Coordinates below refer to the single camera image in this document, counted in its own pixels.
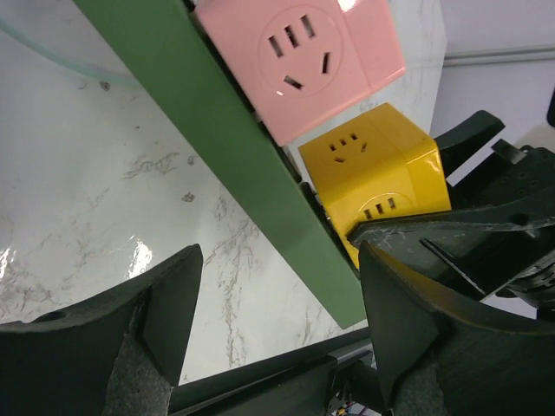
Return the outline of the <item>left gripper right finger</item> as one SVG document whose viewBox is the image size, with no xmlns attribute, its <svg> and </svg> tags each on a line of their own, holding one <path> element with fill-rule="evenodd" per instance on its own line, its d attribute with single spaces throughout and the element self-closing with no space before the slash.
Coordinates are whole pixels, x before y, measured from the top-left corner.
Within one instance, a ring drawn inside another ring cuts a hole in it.
<svg viewBox="0 0 555 416">
<path fill-rule="evenodd" d="M 554 413 L 553 323 L 474 301 L 372 244 L 359 263 L 381 411 Z"/>
</svg>

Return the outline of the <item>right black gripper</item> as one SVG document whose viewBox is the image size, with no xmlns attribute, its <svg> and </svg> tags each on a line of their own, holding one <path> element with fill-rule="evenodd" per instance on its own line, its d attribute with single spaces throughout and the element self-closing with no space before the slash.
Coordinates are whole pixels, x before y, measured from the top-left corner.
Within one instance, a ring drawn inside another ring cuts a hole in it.
<svg viewBox="0 0 555 416">
<path fill-rule="evenodd" d="M 437 136 L 445 178 L 504 128 L 480 110 Z M 430 275 L 441 284 L 477 301 L 519 298 L 540 320 L 553 320 L 554 153 L 529 145 L 519 153 L 477 194 L 478 208 L 361 222 L 349 242 L 393 256 L 411 256 L 422 245 L 444 264 Z"/>
</svg>

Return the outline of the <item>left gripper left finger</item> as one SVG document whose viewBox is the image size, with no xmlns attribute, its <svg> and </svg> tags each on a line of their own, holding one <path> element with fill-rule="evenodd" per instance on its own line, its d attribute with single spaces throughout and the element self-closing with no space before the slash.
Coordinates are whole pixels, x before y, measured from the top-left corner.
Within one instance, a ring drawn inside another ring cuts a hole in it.
<svg viewBox="0 0 555 416">
<path fill-rule="evenodd" d="M 194 244 L 87 300 L 5 323 L 2 414 L 168 414 L 202 268 Z"/>
</svg>

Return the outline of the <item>yellow cube plug adapter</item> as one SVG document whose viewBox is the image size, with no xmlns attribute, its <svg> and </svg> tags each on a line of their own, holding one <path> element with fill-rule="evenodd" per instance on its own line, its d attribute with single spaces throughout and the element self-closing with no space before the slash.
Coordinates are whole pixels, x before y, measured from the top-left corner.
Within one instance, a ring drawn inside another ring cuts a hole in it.
<svg viewBox="0 0 555 416">
<path fill-rule="evenodd" d="M 317 196 L 350 260 L 354 227 L 369 220 L 448 211 L 440 150 L 389 103 L 300 146 Z"/>
</svg>

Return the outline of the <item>pink cube plug adapter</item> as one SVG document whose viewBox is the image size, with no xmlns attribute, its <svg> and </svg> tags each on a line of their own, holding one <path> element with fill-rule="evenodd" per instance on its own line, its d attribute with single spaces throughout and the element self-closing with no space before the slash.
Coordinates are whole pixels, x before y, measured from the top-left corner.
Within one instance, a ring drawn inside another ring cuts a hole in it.
<svg viewBox="0 0 555 416">
<path fill-rule="evenodd" d="M 201 1 L 195 15 L 279 146 L 405 72 L 383 0 Z"/>
</svg>

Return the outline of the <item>green power strip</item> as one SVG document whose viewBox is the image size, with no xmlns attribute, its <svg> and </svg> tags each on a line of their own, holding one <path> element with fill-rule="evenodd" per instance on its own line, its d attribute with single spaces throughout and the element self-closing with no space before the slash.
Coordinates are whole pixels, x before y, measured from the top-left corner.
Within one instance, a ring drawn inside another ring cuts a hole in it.
<svg viewBox="0 0 555 416">
<path fill-rule="evenodd" d="M 337 324 L 365 316 L 358 275 L 184 1 L 78 8 Z"/>
</svg>

